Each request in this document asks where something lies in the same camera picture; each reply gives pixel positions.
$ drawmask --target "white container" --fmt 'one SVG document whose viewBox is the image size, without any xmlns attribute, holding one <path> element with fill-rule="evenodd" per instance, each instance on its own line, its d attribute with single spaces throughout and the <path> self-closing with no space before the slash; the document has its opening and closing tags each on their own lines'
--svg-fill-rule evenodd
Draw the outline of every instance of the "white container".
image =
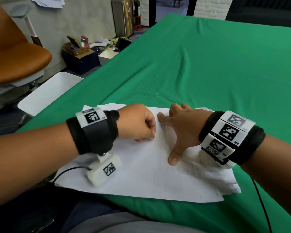
<svg viewBox="0 0 291 233">
<path fill-rule="evenodd" d="M 102 52 L 98 58 L 101 65 L 105 65 L 110 59 L 115 57 L 119 52 L 111 51 L 111 50 L 105 50 Z"/>
<path fill-rule="evenodd" d="M 73 74 L 59 72 L 21 100 L 17 106 L 34 117 L 82 79 Z"/>
</svg>

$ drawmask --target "trash can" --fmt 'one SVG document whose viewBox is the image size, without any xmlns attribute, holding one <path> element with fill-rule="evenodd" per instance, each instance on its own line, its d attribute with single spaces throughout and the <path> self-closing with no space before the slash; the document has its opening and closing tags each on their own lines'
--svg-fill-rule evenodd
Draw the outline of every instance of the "trash can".
<svg viewBox="0 0 291 233">
<path fill-rule="evenodd" d="M 117 37 L 130 37 L 134 34 L 132 0 L 111 0 L 115 32 Z"/>
</svg>

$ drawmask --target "cable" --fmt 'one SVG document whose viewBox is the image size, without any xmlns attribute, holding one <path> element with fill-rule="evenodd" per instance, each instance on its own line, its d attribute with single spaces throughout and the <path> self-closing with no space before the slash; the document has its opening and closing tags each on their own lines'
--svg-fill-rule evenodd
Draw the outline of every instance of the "cable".
<svg viewBox="0 0 291 233">
<path fill-rule="evenodd" d="M 63 171 L 62 173 L 60 173 L 55 179 L 54 179 L 54 181 L 52 181 L 52 183 L 54 184 L 55 183 L 55 181 L 57 181 L 57 179 L 62 175 L 62 174 L 64 174 L 65 172 L 68 172 L 68 171 L 70 171 L 70 170 L 73 170 L 73 169 L 77 169 L 77 168 L 85 168 L 85 169 L 87 169 L 87 170 L 91 170 L 91 168 L 89 168 L 89 167 L 85 167 L 85 166 L 78 166 L 78 167 L 72 167 L 72 168 L 68 168 L 68 169 L 66 169 L 65 171 Z"/>
<path fill-rule="evenodd" d="M 259 197 L 259 199 L 260 199 L 260 202 L 261 202 L 261 205 L 262 205 L 262 208 L 263 208 L 263 211 L 264 211 L 265 217 L 266 217 L 266 221 L 267 221 L 267 224 L 268 224 L 269 232 L 272 233 L 273 231 L 272 231 L 271 223 L 270 223 L 270 221 L 269 221 L 269 218 L 268 218 L 268 215 L 267 215 L 267 212 L 266 212 L 266 208 L 265 208 L 264 203 L 263 203 L 263 201 L 262 201 L 262 198 L 261 198 L 260 192 L 259 192 L 259 190 L 258 190 L 257 184 L 255 183 L 255 181 L 254 181 L 254 179 L 253 179 L 252 177 L 251 177 L 251 180 L 252 180 L 252 182 L 253 182 L 253 184 L 254 184 L 255 190 L 257 191 L 258 197 Z"/>
</svg>

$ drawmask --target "left hand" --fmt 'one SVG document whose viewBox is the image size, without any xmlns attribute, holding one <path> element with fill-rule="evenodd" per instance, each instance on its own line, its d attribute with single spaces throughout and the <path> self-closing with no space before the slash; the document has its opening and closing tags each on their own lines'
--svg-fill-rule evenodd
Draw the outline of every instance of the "left hand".
<svg viewBox="0 0 291 233">
<path fill-rule="evenodd" d="M 139 142 L 153 140 L 156 122 L 152 112 L 143 104 L 131 104 L 118 110 L 119 138 L 134 139 Z"/>
</svg>

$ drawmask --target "green tablecloth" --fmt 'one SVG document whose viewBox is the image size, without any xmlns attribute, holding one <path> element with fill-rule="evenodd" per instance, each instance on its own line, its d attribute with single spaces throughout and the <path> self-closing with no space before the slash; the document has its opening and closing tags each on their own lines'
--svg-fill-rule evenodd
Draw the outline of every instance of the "green tablecloth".
<svg viewBox="0 0 291 233">
<path fill-rule="evenodd" d="M 291 143 L 291 28 L 167 15 L 21 130 L 110 102 L 232 110 Z M 206 232 L 268 232 L 249 176 L 239 166 L 234 174 L 242 193 L 220 203 L 106 197 L 143 216 Z M 291 217 L 260 192 L 273 232 L 291 232 Z"/>
</svg>

